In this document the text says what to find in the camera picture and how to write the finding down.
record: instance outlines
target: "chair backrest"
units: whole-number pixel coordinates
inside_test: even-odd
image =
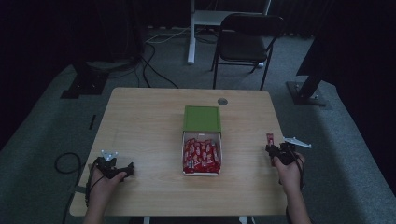
[[[220,30],[232,30],[245,35],[282,35],[284,21],[278,16],[262,14],[233,13],[221,23]]]

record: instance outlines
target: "pile of red candy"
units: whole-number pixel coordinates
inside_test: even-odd
[[[183,151],[183,171],[185,174],[220,172],[220,160],[216,143],[210,139],[186,142]]]

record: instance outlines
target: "box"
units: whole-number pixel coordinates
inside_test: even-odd
[[[183,174],[219,175],[221,159],[219,107],[186,105],[182,145]]]

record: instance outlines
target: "green box lid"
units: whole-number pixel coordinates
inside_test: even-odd
[[[220,133],[219,107],[186,105],[184,109],[183,131]]]

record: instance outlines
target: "chair seat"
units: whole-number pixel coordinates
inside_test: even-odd
[[[243,35],[235,32],[222,33],[219,55],[226,61],[264,62],[267,60],[261,36]]]

